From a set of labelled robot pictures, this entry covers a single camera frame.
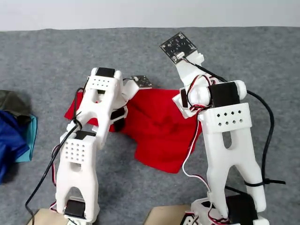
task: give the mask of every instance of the red and white wire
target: red and white wire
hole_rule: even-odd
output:
[[[202,176],[197,175],[197,174],[193,174],[193,175],[188,174],[188,173],[186,172],[186,170],[184,169],[184,166],[185,166],[185,164],[186,164],[188,158],[190,157],[190,155],[191,155],[191,153],[192,153],[192,149],[193,149],[193,147],[194,147],[194,145],[195,145],[195,142],[196,142],[196,139],[197,139],[197,134],[198,134],[198,131],[199,131],[199,126],[200,126],[200,123],[199,123],[199,120],[197,119],[197,128],[196,128],[196,132],[195,132],[195,134],[194,134],[192,143],[191,143],[191,145],[189,146],[187,157],[186,157],[186,159],[184,160],[184,162],[183,162],[183,164],[182,164],[182,171],[183,171],[184,174],[185,174],[186,176],[188,176],[188,177],[196,177],[196,178],[198,178],[199,180],[201,180],[201,181],[205,184],[205,186],[206,186],[208,192],[210,193],[210,187],[209,187],[208,183],[206,182],[206,180],[205,180]]]
[[[213,217],[210,215],[211,209],[212,209],[212,204],[211,204],[210,210],[209,210],[208,213],[207,213],[208,220],[209,220],[210,222],[212,222],[212,224],[217,224],[217,225],[228,224],[228,219],[225,219],[225,218],[221,218],[221,219],[213,218]]]
[[[56,150],[57,147],[58,147],[58,145],[56,145],[52,149],[51,156],[53,156],[53,153],[54,153],[54,151]],[[54,162],[51,165],[51,172],[52,172],[52,183],[56,187],[56,172],[55,172],[55,164],[54,164]]]
[[[59,146],[59,145],[56,145],[56,146],[52,149],[52,151],[51,151],[51,157],[53,156],[53,154],[54,154],[54,152],[55,152],[55,150],[57,149],[58,146]],[[51,165],[51,172],[52,172],[52,183],[53,183],[53,185],[56,187],[56,172],[55,172],[55,164],[54,164],[54,162],[53,162],[52,165]],[[52,211],[57,212],[57,210],[54,208],[54,206],[56,206],[56,201],[53,202],[53,203],[50,205],[49,209],[52,210]]]
[[[55,201],[55,202],[53,202],[53,203],[50,205],[49,209],[50,209],[50,210],[52,210],[52,211],[55,211],[55,212],[57,212],[57,210],[56,210],[56,209],[54,209],[54,206],[56,206],[56,201]]]

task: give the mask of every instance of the red fabric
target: red fabric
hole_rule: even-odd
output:
[[[172,101],[178,93],[178,90],[139,90],[127,103],[128,115],[121,131],[136,140],[137,160],[168,173],[180,170],[197,125],[195,116],[184,119]],[[77,107],[82,97],[83,93],[78,93]],[[73,108],[74,102],[66,118],[72,119]],[[98,126],[98,121],[93,118],[89,124]]]

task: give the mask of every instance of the blue cloth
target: blue cloth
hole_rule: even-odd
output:
[[[23,137],[25,138],[25,141],[28,144],[29,149],[23,155],[21,155],[19,158],[16,159],[15,161],[16,163],[29,162],[32,159],[34,142],[36,140],[36,135],[37,135],[38,120],[33,115],[30,115],[30,118],[31,118],[31,122],[23,134]]]
[[[29,149],[22,134],[27,126],[19,126],[16,118],[0,111],[0,183],[8,167]]]

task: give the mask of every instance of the white plastic part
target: white plastic part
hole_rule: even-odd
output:
[[[187,59],[198,65],[201,65],[201,63],[204,62],[204,56],[201,53],[198,53],[198,51],[191,53],[187,56]],[[184,86],[188,86],[197,75],[205,74],[205,72],[183,60],[176,64],[176,68]]]
[[[210,103],[210,91],[207,87],[197,87],[192,89],[188,95],[192,105],[200,104],[208,106]]]
[[[195,215],[199,216],[199,218],[197,220],[199,225],[211,225],[212,224],[212,222],[208,219],[208,216],[207,216],[210,208],[202,205],[203,202],[207,202],[207,201],[209,201],[208,198],[197,199],[196,201],[194,201],[191,204],[191,211]],[[216,219],[222,218],[221,214],[218,212],[217,209],[212,209],[210,211],[210,215]],[[268,220],[261,216],[258,216],[258,219],[253,220],[253,224],[254,225],[270,225]]]
[[[97,118],[99,127],[96,136],[86,136],[83,140],[76,139],[77,128],[66,140],[60,150],[60,165],[57,172],[56,202],[57,211],[64,213],[71,187],[80,190],[85,202],[85,219],[78,219],[65,215],[78,225],[91,225],[99,213],[98,205],[98,180],[96,175],[96,151],[103,148],[108,134],[109,126],[116,120],[127,116],[125,114],[110,119],[111,113],[123,107],[128,102],[128,96],[132,98],[138,89],[134,85],[126,86],[123,92],[123,79],[120,71],[115,71],[114,77],[96,76],[97,68],[92,69],[88,79],[85,94],[79,109],[76,111],[77,120],[84,126],[91,118]],[[105,90],[104,94],[98,94],[98,89]],[[75,126],[70,122],[67,131]]]
[[[128,80],[123,88],[124,95],[130,100],[139,91],[139,86],[133,80]]]
[[[201,65],[204,61],[203,55],[197,51],[193,52],[187,59],[195,64]],[[192,80],[197,75],[206,75],[194,65],[181,61],[176,64],[180,79],[185,89],[188,90]],[[237,86],[240,100],[244,99],[247,89],[242,81],[234,81]],[[208,105],[210,92],[208,83],[198,79],[189,92],[191,104]],[[193,116],[188,109],[182,107],[180,94],[173,98],[173,101],[181,111],[184,118]],[[205,149],[208,158],[207,179],[211,189],[210,200],[216,206],[222,217],[228,217],[228,208],[225,200],[225,184],[229,169],[234,165],[241,173],[243,179],[250,184],[262,182],[261,170],[255,160],[250,128],[252,126],[249,106],[247,103],[229,105],[224,107],[211,108],[199,113],[198,119],[202,123]],[[223,132],[230,132],[232,144],[227,149],[224,145]],[[266,199],[263,186],[249,187],[247,192],[252,196],[257,212],[266,208]],[[267,220],[259,220],[257,224],[266,225]]]
[[[189,118],[196,114],[196,112],[191,112],[189,108],[184,108],[182,106],[181,94],[178,94],[172,98],[173,102],[177,105],[178,109],[180,110],[183,118]]]
[[[184,55],[185,55],[184,52],[180,52],[180,53],[178,53],[178,54],[176,55],[176,58],[177,58],[178,60],[180,60]]]
[[[207,154],[207,179],[210,199],[224,218],[228,217],[224,188],[229,169],[234,165],[250,184],[262,182],[261,170],[255,160],[248,103],[211,108],[199,114]],[[224,146],[222,133],[230,132],[231,146]],[[249,187],[257,212],[264,211],[266,199],[263,186]]]
[[[233,81],[238,89],[240,100],[243,100],[247,95],[247,88],[243,81]]]
[[[83,140],[68,138],[60,152],[57,172],[56,207],[64,212],[71,187],[80,190],[85,202],[87,222],[94,222],[99,213],[98,180],[96,175],[96,137]]]

